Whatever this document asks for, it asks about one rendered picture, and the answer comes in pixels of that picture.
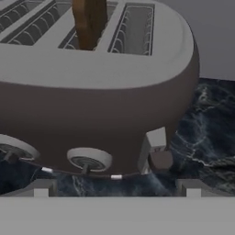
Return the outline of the grey round toaster knob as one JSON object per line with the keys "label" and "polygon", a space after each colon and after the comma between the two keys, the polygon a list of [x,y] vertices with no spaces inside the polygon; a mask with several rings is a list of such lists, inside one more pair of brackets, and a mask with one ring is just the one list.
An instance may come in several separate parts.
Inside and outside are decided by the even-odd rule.
{"label": "grey round toaster knob", "polygon": [[21,161],[33,162],[40,157],[39,151],[30,144],[17,138],[0,134],[0,160],[18,158]]}
{"label": "grey round toaster knob", "polygon": [[68,161],[80,170],[88,168],[93,173],[102,173],[108,170],[113,157],[99,149],[94,148],[73,148],[67,151]]}

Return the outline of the brown toaster lever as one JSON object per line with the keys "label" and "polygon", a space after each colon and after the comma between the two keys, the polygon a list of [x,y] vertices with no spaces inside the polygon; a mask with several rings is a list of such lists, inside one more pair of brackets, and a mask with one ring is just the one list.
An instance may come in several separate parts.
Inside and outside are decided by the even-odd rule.
{"label": "brown toaster lever", "polygon": [[151,152],[148,163],[155,173],[167,172],[173,166],[173,156],[170,151]]}

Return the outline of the brown four-slot toaster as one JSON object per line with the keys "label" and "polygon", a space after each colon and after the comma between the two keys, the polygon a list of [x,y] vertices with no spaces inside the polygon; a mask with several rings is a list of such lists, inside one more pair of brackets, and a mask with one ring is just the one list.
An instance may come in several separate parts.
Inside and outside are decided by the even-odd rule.
{"label": "brown four-slot toaster", "polygon": [[[0,134],[36,148],[55,172],[124,179],[154,173],[151,152],[170,151],[199,78],[187,21],[156,0],[106,0],[93,50],[80,50],[72,0],[0,0]],[[113,157],[93,173],[67,151]]]}

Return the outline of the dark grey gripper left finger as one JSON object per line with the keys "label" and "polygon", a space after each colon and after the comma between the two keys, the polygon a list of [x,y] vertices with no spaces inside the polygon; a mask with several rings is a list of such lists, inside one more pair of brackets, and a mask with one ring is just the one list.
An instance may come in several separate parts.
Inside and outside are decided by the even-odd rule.
{"label": "dark grey gripper left finger", "polygon": [[52,197],[57,195],[57,182],[54,179],[37,179],[28,186],[3,194],[2,197]]}

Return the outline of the brown bread slice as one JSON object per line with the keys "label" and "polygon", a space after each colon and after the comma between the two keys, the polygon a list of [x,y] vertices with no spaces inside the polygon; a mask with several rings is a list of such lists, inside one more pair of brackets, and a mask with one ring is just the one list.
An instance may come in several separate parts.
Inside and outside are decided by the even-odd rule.
{"label": "brown bread slice", "polygon": [[80,50],[93,50],[107,23],[106,0],[72,0]]}

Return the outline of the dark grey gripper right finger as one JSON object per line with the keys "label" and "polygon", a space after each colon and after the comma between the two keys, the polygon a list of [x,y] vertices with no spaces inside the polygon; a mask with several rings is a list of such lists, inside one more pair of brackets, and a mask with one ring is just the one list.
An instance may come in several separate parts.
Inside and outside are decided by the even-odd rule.
{"label": "dark grey gripper right finger", "polygon": [[212,188],[198,179],[178,179],[177,195],[184,197],[230,197],[231,194]]}

